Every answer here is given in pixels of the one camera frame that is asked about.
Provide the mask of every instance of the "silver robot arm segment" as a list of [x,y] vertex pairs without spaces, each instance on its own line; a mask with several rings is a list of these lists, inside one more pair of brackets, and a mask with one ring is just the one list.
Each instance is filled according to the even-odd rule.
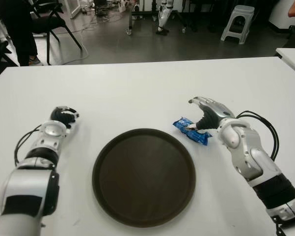
[[189,103],[204,111],[204,117],[189,129],[217,129],[218,138],[231,152],[235,169],[254,189],[274,223],[295,220],[295,188],[264,151],[259,134],[212,99],[195,97]]
[[42,124],[31,150],[1,189],[0,236],[40,235],[42,217],[57,205],[61,145],[78,117],[71,108],[56,107],[51,120]]

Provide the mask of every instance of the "concrete floor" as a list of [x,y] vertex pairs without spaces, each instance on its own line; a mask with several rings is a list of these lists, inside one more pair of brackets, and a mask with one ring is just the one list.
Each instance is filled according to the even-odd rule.
[[[174,61],[196,59],[225,59],[245,57],[268,57],[275,54],[275,49],[286,42],[285,34],[278,34],[265,25],[252,25],[250,35],[244,45],[239,45],[235,39],[220,41],[223,28],[216,33],[207,30],[208,19],[202,17],[198,22],[198,32],[187,28],[182,33],[182,25],[177,18],[170,19],[167,28],[168,36],[156,35],[157,22],[150,17],[133,21],[132,35],[126,35],[129,13],[110,11],[108,22],[103,18],[79,13],[73,20],[67,14],[61,16],[79,42],[83,42],[89,56],[85,59],[68,64],[97,63],[127,63],[148,61]],[[84,58],[87,52],[82,52],[76,46],[64,28],[54,30],[60,39],[60,44],[51,36],[51,64],[61,65],[68,61]],[[36,44],[40,60],[46,64],[46,38],[37,37]],[[10,57],[16,60],[15,50]]]

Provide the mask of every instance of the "black joint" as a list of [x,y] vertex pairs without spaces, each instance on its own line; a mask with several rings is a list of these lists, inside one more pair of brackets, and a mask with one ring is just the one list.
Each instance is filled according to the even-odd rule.
[[35,148],[31,150],[26,155],[25,159],[31,158],[31,157],[41,157],[41,158],[47,159],[51,161],[55,166],[57,166],[57,163],[59,160],[57,153],[55,153],[53,150],[46,147],[43,147],[43,148],[39,147],[39,148]]
[[253,187],[267,209],[273,209],[295,199],[295,188],[280,174]]
[[52,171],[49,178],[49,183],[46,192],[45,205],[43,215],[51,215],[54,213],[59,195],[59,174]]
[[280,226],[278,224],[276,224],[276,235],[286,236],[286,234],[284,233],[284,231],[280,228]]
[[33,195],[14,195],[6,198],[2,215],[25,214],[35,217],[38,214],[42,198]]

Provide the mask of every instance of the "table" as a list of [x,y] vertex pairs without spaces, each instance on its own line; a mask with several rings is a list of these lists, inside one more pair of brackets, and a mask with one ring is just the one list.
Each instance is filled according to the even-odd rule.
[[282,56],[282,60],[295,70],[295,48],[277,48],[276,51]]
[[[55,106],[67,105],[80,113],[80,120],[60,157],[58,206],[43,219],[42,236],[273,236],[275,225],[235,171],[216,132],[205,147],[172,125],[181,116],[202,117],[198,107],[188,104],[197,95],[222,102],[235,114],[249,109],[267,118],[280,138],[276,162],[295,186],[295,72],[274,57],[7,68],[0,75],[0,187],[14,169],[19,138],[46,121]],[[271,152],[270,132],[257,120],[248,121]],[[155,228],[132,228],[111,219],[91,186],[101,149],[135,128],[174,136],[196,168],[196,189],[187,208]]]

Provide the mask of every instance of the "plastic packet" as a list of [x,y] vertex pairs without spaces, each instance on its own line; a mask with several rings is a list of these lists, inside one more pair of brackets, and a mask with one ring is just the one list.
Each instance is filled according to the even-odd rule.
[[209,132],[205,132],[203,134],[197,132],[196,130],[187,130],[185,129],[189,124],[193,124],[193,122],[187,118],[182,117],[180,120],[173,123],[182,133],[187,135],[187,137],[197,143],[203,144],[207,146],[208,138],[211,137]]

